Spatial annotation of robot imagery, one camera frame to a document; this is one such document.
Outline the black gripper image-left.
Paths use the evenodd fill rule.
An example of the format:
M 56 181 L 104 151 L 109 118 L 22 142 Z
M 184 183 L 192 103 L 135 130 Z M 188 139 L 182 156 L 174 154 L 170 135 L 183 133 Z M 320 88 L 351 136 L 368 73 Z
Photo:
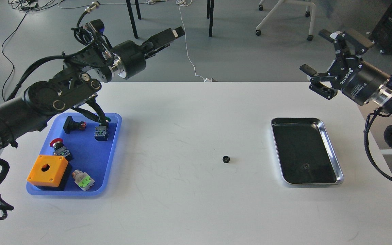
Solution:
M 170 46 L 174 40 L 185 36 L 183 27 L 166 29 L 149 37 L 143 42 L 144 51 L 161 51 Z M 112 77 L 129 79 L 146 68 L 143 50 L 135 42 L 127 40 L 111 49 L 114 62 L 110 67 Z

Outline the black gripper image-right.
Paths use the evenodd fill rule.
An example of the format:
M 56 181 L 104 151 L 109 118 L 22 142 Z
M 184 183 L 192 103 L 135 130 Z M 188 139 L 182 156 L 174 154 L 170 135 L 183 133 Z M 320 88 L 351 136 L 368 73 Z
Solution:
M 390 78 L 390 75 L 365 62 L 361 57 L 374 46 L 374 42 L 354 29 L 333 33 L 322 29 L 318 34 L 333 43 L 336 58 L 328 67 L 332 68 L 332 76 L 327 72 L 318 73 L 306 64 L 300 66 L 300 70 L 310 77 L 310 90 L 328 100 L 335 97 L 337 90 L 340 90 L 360 106 L 366 104 Z M 332 87 L 327 87 L 322 82 L 331 82 Z

